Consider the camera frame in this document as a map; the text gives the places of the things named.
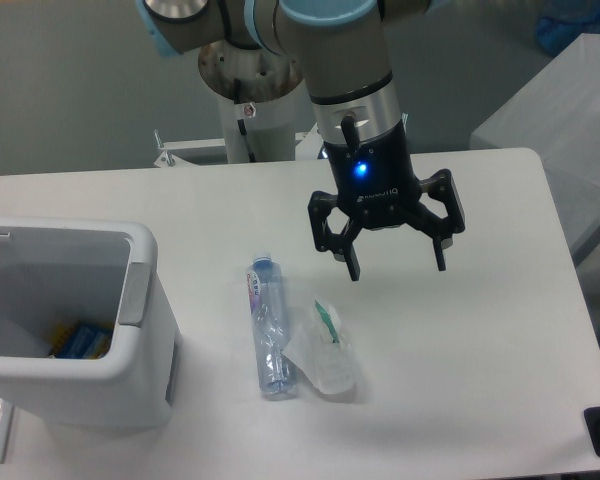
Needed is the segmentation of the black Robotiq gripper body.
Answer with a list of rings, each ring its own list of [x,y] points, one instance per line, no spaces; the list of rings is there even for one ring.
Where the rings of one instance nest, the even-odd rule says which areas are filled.
[[[407,222],[420,190],[409,157],[404,124],[364,141],[352,119],[341,121],[345,143],[325,145],[337,187],[337,206],[368,230]]]

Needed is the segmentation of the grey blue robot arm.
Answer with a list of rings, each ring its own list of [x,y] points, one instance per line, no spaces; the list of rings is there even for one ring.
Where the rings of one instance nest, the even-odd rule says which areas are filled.
[[[337,190],[308,204],[314,244],[360,273],[362,230],[409,225],[433,243],[439,269],[465,228],[448,170],[419,179],[410,160],[384,25],[424,13],[428,1],[140,1],[157,49],[197,51],[208,87],[244,129],[263,103],[304,85]]]

